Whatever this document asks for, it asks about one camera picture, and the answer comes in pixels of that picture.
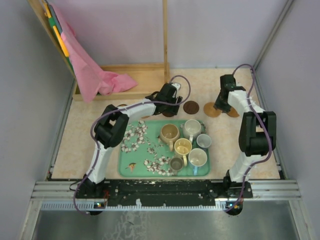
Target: speckled tabletop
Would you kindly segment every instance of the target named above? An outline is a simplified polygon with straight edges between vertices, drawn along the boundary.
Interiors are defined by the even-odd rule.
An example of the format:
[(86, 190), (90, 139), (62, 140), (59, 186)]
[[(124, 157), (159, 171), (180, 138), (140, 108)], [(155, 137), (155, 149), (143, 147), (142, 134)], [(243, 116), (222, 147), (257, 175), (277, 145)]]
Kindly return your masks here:
[[(208, 175), (195, 177), (197, 179), (222, 179), (228, 169), (235, 163), (239, 153), (238, 136), (241, 126), (241, 118), (232, 118), (223, 113), (216, 118), (208, 117), (203, 107), (208, 102), (214, 102), (220, 92), (220, 76), (231, 74), (233, 68), (202, 68), (202, 69), (172, 69), (171, 76), (183, 75), (191, 83), (191, 95), (189, 100), (196, 101), (200, 110), (195, 115), (185, 113), (182, 107), (177, 116), (172, 119), (198, 119), (206, 125), (207, 132), (212, 138), (212, 145), (209, 148), (211, 171)], [(235, 79), (245, 89), (249, 89), (252, 83), (250, 70), (247, 68), (239, 69), (235, 74)], [(188, 85), (182, 78), (175, 81), (181, 83), (182, 88), (179, 95), (184, 98), (188, 93)], [(257, 103), (256, 91), (252, 93), (253, 100)], [(139, 100), (105, 100), (85, 103), (83, 101), (72, 101), (68, 119), (65, 125), (61, 145), (53, 169), (53, 179), (81, 179), (88, 170), (93, 157), (95, 143), (90, 137), (90, 127), (94, 120), (98, 118), (107, 105), (113, 104), (134, 104)], [(145, 121), (162, 120), (169, 118), (162, 114), (151, 116)], [(108, 179), (122, 179), (118, 173), (119, 146), (111, 155), (105, 176)], [(279, 172), (275, 157), (265, 163), (261, 163), (250, 171), (250, 179), (279, 179)]]

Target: white backdrop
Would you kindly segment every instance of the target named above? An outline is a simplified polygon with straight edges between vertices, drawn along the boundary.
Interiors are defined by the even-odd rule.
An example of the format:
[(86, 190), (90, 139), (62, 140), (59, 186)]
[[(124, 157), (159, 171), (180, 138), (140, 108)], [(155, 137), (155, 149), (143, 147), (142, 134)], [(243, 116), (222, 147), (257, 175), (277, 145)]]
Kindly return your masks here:
[[(100, 65), (163, 61), (162, 0), (52, 0)], [(168, 0), (171, 67), (253, 64), (286, 0)]]
[(277, 114), (277, 142), (320, 239), (320, 1), (296, 1), (257, 74)]
[(27, 1), (0, 1), (0, 239), (18, 239), (73, 78)]

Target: wooden shelf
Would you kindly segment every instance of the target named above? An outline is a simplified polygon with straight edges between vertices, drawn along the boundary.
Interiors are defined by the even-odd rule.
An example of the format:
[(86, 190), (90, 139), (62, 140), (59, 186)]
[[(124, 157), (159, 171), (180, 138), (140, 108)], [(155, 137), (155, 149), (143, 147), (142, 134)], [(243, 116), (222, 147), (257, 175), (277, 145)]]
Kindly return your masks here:
[[(106, 65), (101, 66), (101, 68), (117, 74), (128, 74), (137, 81), (138, 85), (124, 92), (97, 95), (94, 100), (143, 99), (147, 95), (159, 91), (164, 83), (167, 82), (164, 63)], [(74, 86), (73, 99), (75, 101), (83, 101), (78, 84)]]
[[(45, 10), (41, 4), (41, 0), (28, 0), (35, 15), (38, 17), (42, 26), (46, 30), (53, 44), (57, 48), (61, 57), (65, 61), (71, 74), (76, 78), (75, 73), (70, 67), (64, 53), (62, 52), (59, 42), (52, 31)], [(138, 85), (124, 92), (116, 92), (110, 95), (97, 95), (94, 100), (116, 100), (116, 99), (140, 99), (145, 96), (159, 91), (164, 83), (169, 81), (170, 67), (168, 63), (168, 21), (167, 21), (167, 0), (162, 0), (162, 20), (163, 20), (163, 60), (162, 63), (146, 63), (146, 64), (124, 64), (124, 65), (106, 65), (100, 66), (105, 71), (118, 74), (128, 74)], [(73, 99), (75, 101), (83, 101), (78, 84), (73, 90)]]

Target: small cup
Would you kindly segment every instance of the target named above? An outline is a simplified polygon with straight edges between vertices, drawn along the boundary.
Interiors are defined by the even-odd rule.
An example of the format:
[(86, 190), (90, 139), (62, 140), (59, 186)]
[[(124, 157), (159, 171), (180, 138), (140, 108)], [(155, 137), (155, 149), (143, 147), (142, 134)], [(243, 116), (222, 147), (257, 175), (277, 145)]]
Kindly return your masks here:
[(199, 148), (205, 150), (211, 146), (212, 140), (211, 137), (207, 134), (200, 134), (196, 138), (196, 144)]
[(174, 152), (176, 157), (180, 157), (183, 159), (183, 165), (187, 166), (188, 160), (187, 155), (190, 153), (192, 149), (192, 143), (185, 138), (178, 139), (174, 144)]
[(174, 176), (177, 175), (178, 172), (185, 166), (184, 160), (177, 156), (172, 158), (169, 164)]
[(166, 124), (161, 128), (160, 139), (168, 144), (170, 151), (174, 150), (174, 144), (179, 139), (180, 132), (176, 125)]
[(192, 143), (201, 134), (201, 124), (197, 120), (190, 119), (183, 126), (183, 135)]
[(208, 156), (204, 150), (195, 148), (189, 153), (188, 160), (193, 169), (193, 175), (197, 176), (198, 169), (206, 164)]

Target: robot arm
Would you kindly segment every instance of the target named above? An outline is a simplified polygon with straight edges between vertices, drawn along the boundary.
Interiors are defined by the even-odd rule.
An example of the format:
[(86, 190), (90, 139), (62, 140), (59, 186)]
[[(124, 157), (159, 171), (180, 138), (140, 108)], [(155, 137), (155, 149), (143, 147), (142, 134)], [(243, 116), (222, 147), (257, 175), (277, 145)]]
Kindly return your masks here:
[[(265, 134), (256, 130), (259, 122), (250, 108), (245, 88), (236, 85), (236, 80), (232, 74), (220, 77), (220, 87), (221, 91), (215, 101), (214, 108), (228, 113), (233, 107), (242, 117), (238, 139), (241, 153), (235, 164), (227, 172), (231, 182), (241, 183), (246, 170), (253, 163), (264, 159), (269, 151), (269, 146)], [(276, 147), (276, 114), (273, 111), (265, 111), (254, 102), (251, 102), (251, 107), (262, 119), (270, 136), (272, 150), (274, 150)]]
[(123, 140), (126, 127), (129, 123), (139, 120), (145, 116), (158, 115), (164, 112), (177, 115), (179, 110), (178, 105), (170, 106), (163, 103), (147, 102), (158, 101), (171, 104), (180, 103), (182, 101), (182, 97), (177, 97), (180, 88), (181, 85), (179, 83), (165, 83), (159, 92), (154, 92), (153, 94), (145, 97), (141, 101), (143, 103), (141, 105), (135, 106), (137, 105), (137, 103), (135, 103), (129, 106), (115, 107), (111, 104), (105, 108), (102, 115), (117, 109), (125, 110), (110, 114), (97, 122), (94, 128), (94, 138), (98, 141), (100, 150), (98, 149), (98, 146), (95, 146), (91, 164), (86, 175), (88, 175), (92, 170), (98, 152), (99, 155), (94, 169), (86, 179), (86, 186), (91, 186), (91, 189), (95, 189), (96, 185), (105, 180), (106, 168), (109, 163), (111, 153), (114, 147), (119, 145)]

